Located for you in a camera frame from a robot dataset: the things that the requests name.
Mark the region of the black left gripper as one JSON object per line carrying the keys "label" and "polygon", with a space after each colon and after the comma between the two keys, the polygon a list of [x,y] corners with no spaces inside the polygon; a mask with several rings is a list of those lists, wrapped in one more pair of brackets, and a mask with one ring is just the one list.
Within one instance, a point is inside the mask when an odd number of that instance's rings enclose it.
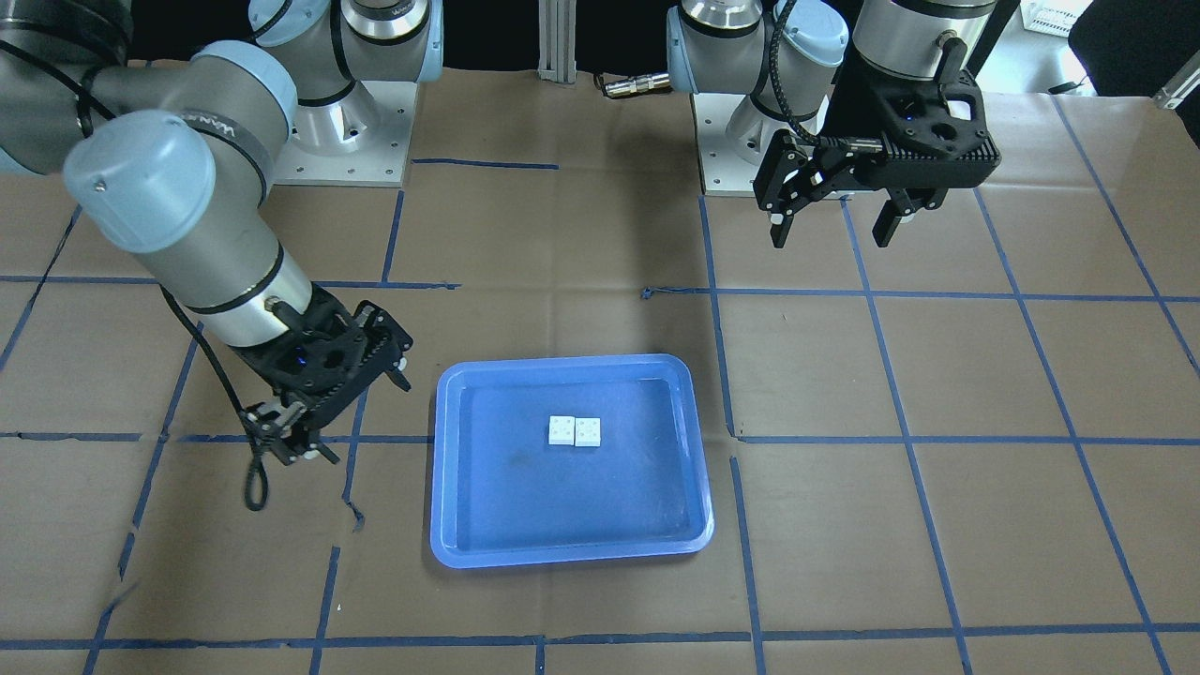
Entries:
{"label": "black left gripper", "polygon": [[[968,71],[946,85],[902,80],[864,61],[848,61],[836,76],[822,129],[834,137],[881,141],[882,151],[854,159],[862,189],[887,189],[872,226],[878,247],[920,210],[936,210],[948,189],[974,189],[1002,161],[986,118],[983,92]],[[758,209],[769,215],[773,247],[784,247],[796,214],[842,187],[848,150],[818,137],[811,153],[799,138],[776,131],[752,180]]]}

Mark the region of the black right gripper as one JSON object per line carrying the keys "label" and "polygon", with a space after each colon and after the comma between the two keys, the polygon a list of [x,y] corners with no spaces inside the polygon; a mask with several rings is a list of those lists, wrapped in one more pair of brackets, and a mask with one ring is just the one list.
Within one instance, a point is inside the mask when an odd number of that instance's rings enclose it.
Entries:
{"label": "black right gripper", "polygon": [[276,394],[275,400],[246,407],[251,450],[256,456],[269,453],[284,466],[316,456],[338,465],[341,456],[322,441],[319,428],[378,377],[412,390],[404,374],[412,335],[384,307],[360,301],[352,313],[318,285],[304,312],[287,307],[283,315],[280,338],[233,350]]}

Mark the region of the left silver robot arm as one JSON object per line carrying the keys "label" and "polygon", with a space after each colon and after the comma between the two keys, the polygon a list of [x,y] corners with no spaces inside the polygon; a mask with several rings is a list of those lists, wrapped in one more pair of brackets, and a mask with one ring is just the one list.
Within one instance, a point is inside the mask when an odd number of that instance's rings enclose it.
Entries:
{"label": "left silver robot arm", "polygon": [[872,238],[976,189],[1001,163],[968,56],[992,1],[678,1],[666,18],[671,84],[746,97],[772,124],[751,189],[775,247],[796,215],[839,192],[883,191]]}

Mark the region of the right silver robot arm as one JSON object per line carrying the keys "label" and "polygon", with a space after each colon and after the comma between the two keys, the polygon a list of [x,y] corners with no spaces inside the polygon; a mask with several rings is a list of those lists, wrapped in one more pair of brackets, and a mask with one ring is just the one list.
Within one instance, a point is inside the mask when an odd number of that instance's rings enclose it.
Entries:
{"label": "right silver robot arm", "polygon": [[439,1],[252,1],[250,32],[180,68],[128,65],[128,1],[2,4],[2,171],[60,174],[103,235],[202,322],[274,398],[239,407],[256,458],[334,452],[322,428],[379,376],[407,388],[412,338],[382,307],[348,311],[262,219],[286,148],[368,80],[437,80]]}

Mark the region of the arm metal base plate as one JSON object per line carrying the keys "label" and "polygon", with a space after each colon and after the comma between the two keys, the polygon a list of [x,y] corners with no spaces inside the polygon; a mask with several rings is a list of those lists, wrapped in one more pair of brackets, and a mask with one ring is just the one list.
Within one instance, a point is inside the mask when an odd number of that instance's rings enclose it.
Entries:
{"label": "arm metal base plate", "polygon": [[301,101],[274,181],[289,187],[400,189],[421,85],[356,82],[342,96]]}
{"label": "arm metal base plate", "polygon": [[764,115],[750,96],[694,94],[691,102],[703,193],[752,197],[762,155],[785,124]]}

